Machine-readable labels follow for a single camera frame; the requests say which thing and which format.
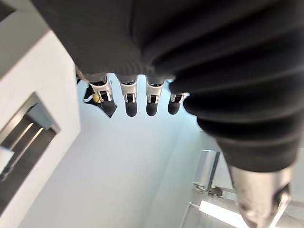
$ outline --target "light fixture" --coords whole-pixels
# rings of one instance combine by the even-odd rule
[[[231,210],[202,201],[199,210],[236,228],[248,228],[242,216]]]

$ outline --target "black rubber fingertip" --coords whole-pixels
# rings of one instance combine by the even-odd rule
[[[112,101],[104,101],[101,103],[102,110],[108,115],[112,116],[116,110],[116,105],[114,100]]]
[[[129,117],[133,117],[137,114],[137,102],[125,103],[125,111]]]
[[[149,116],[154,116],[157,112],[157,104],[147,103],[146,111]]]
[[[180,109],[180,104],[179,103],[172,102],[171,100],[169,101],[168,112],[171,115],[175,115],[179,111],[179,109]]]

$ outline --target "metal bracket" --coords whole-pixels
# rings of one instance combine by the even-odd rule
[[[132,102],[136,102],[137,97],[137,81],[130,83],[120,83],[120,87],[122,89],[124,101],[126,103],[130,102],[129,98],[132,98]]]
[[[187,94],[188,93],[182,93],[182,94],[171,94],[171,97],[170,97],[170,100],[173,102],[173,103],[179,103],[181,104],[185,98],[187,97]]]
[[[160,96],[162,94],[162,88],[164,83],[162,84],[150,84],[147,80],[147,100],[148,103],[157,104]]]
[[[104,84],[103,82],[101,82],[100,85],[97,83],[95,83],[95,85],[90,84],[94,92],[99,96],[101,102],[112,101],[113,96],[109,75],[106,74],[105,78],[106,82]]]

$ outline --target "white panel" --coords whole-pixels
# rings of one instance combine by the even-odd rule
[[[17,228],[79,133],[80,124],[75,67],[68,53],[53,32],[41,38],[46,28],[37,14],[14,13],[7,19],[0,24],[0,56],[7,58],[6,64],[0,64],[4,67],[0,72],[7,72],[0,76],[0,129],[33,92],[61,128],[0,218],[0,228]],[[37,32],[31,33],[35,26]]]

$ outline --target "metal vent grille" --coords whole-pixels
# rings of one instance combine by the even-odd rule
[[[35,93],[1,130],[0,160],[6,161],[0,167],[0,213],[57,133],[58,125]]]

